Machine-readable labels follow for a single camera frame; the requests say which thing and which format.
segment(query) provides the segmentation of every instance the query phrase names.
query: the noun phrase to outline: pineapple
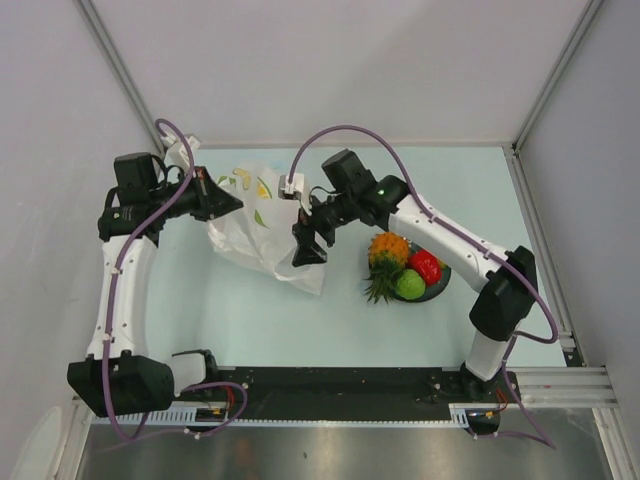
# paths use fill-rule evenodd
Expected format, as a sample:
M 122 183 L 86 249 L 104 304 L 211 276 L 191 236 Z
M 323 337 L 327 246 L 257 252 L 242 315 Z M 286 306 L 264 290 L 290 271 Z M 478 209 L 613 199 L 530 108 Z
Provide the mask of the pineapple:
M 369 280 L 365 290 L 367 301 L 378 303 L 380 298 L 389 302 L 396 281 L 409 259 L 409 242 L 395 233 L 376 235 L 369 247 Z

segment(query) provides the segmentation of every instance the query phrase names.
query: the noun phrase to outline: toy fruit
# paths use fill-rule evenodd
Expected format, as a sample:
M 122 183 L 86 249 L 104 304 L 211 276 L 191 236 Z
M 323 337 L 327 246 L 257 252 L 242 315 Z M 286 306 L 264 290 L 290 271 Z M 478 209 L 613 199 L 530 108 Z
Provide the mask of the toy fruit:
M 374 303 L 383 298 L 386 302 L 392 298 L 396 281 L 407 264 L 409 243 L 395 233 L 376 235 L 369 246 L 369 280 L 371 284 L 365 290 L 368 301 Z
M 396 282 L 396 294 L 405 300 L 415 300 L 424 295 L 427 285 L 415 270 L 404 270 Z
M 420 250 L 411 255 L 408 266 L 418 272 L 427 285 L 435 285 L 442 278 L 438 259 L 426 250 Z

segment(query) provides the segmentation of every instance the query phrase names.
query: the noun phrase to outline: floor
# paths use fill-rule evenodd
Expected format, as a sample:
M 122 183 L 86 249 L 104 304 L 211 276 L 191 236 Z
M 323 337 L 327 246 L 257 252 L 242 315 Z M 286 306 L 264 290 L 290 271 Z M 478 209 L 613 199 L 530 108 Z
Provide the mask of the floor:
M 310 150 L 299 171 L 314 184 L 329 187 L 320 164 L 337 150 Z M 386 151 L 355 150 L 378 179 L 398 174 Z M 418 190 L 444 214 L 507 248 L 530 245 L 501 149 L 398 151 Z M 232 176 L 237 166 L 247 171 L 268 166 L 284 173 L 294 154 L 291 149 L 202 150 L 196 164 L 205 165 L 214 179 Z M 267 203 L 275 205 L 269 202 L 260 204 L 268 223 L 264 209 Z M 271 225 L 269 232 L 280 242 L 293 241 L 293 215 L 277 228 Z M 337 231 L 317 296 L 214 253 L 206 225 L 190 217 L 170 220 L 160 238 L 149 286 L 150 355 L 166 361 L 173 353 L 205 348 L 214 352 L 220 365 L 229 366 L 459 366 L 473 339 L 468 313 L 477 294 L 454 274 L 443 294 L 430 302 L 368 304 L 363 279 L 368 275 L 366 249 L 375 233 L 355 222 Z M 548 332 L 537 307 L 522 328 Z M 564 360 L 559 345 L 520 341 L 509 364 L 563 366 Z
M 590 410 L 545 410 L 536 418 L 557 451 L 513 438 L 474 442 L 459 429 L 236 427 L 197 442 L 166 434 L 100 453 L 119 441 L 111 427 L 94 425 L 78 479 L 612 478 Z M 511 410 L 503 428 L 530 431 Z

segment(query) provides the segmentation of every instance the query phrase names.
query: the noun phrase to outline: green fruit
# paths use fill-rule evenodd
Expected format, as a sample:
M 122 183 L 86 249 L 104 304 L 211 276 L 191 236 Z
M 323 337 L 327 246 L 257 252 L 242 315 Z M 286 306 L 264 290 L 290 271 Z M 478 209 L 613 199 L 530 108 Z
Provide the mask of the green fruit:
M 415 300 L 424 295 L 427 284 L 415 270 L 404 270 L 396 282 L 396 294 L 405 300 Z

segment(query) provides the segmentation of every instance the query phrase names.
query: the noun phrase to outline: white wall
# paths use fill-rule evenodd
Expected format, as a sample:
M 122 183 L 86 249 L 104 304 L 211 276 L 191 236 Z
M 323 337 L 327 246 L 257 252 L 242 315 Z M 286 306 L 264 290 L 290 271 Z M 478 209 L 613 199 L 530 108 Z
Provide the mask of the white wall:
M 510 142 L 586 3 L 96 0 L 151 113 L 236 145 Z
M 113 158 L 151 148 L 70 0 L 10 2 L 0 29 L 0 478 L 68 402 L 101 279 Z
M 607 2 L 523 151 L 592 365 L 640 446 L 640 2 Z

